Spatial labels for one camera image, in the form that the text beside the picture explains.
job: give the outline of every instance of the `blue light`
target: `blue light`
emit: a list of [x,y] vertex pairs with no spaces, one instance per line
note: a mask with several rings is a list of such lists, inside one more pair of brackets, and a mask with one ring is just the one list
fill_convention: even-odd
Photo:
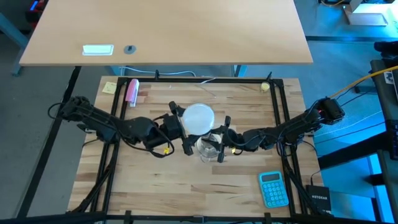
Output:
[[37,3],[39,3],[38,1],[33,2],[32,7],[30,7],[30,10],[33,11],[37,5]]

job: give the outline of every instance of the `light wood desk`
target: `light wood desk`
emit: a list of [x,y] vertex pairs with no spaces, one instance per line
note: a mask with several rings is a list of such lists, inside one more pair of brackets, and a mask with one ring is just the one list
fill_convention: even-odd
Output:
[[[116,80],[116,77],[101,79],[95,101],[97,108],[110,113],[114,96],[103,93],[102,89],[106,82]],[[293,118],[305,109],[299,80],[284,79],[284,83]],[[141,82],[137,106],[127,108],[125,119],[137,116],[155,118],[169,113],[170,101],[182,107],[201,102],[215,111],[215,127],[223,124],[226,115],[232,118],[230,127],[239,133],[275,126],[271,93],[262,93],[259,84],[206,83],[201,86],[214,93],[216,98],[197,85]],[[123,93],[122,89],[117,116]],[[89,134],[86,141],[94,138],[95,134]],[[126,210],[131,210],[134,215],[263,217],[265,212],[269,212],[272,217],[290,217],[288,207],[268,209],[264,206],[257,180],[260,172],[282,169],[275,149],[243,152],[240,156],[234,156],[226,149],[224,163],[205,164],[196,149],[193,149],[194,155],[188,157],[183,153],[181,140],[174,140],[174,145],[176,152],[173,155],[158,159],[121,143],[109,214],[123,215]],[[75,208],[94,186],[102,147],[103,143],[97,141],[83,148],[68,209]],[[306,144],[298,146],[297,154],[303,185],[309,184],[310,176],[319,170],[317,155]],[[320,174],[314,175],[314,183],[323,185]],[[300,212],[298,194],[294,185],[292,188],[296,211]]]
[[[112,56],[82,56],[113,44]],[[134,54],[124,53],[127,45]],[[51,0],[21,65],[312,63],[293,0]]]

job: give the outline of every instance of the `blue calculator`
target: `blue calculator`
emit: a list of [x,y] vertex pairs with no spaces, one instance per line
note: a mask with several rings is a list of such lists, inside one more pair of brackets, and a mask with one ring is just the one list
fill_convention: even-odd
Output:
[[259,183],[267,208],[283,207],[289,204],[282,174],[279,171],[259,174]]

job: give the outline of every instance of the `pink object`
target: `pink object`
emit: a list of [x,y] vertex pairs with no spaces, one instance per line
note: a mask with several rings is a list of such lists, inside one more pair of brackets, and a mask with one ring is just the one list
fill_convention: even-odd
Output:
[[136,106],[137,95],[139,89],[139,81],[138,79],[132,79],[129,84],[129,88],[127,89],[126,101],[130,102],[131,107]]

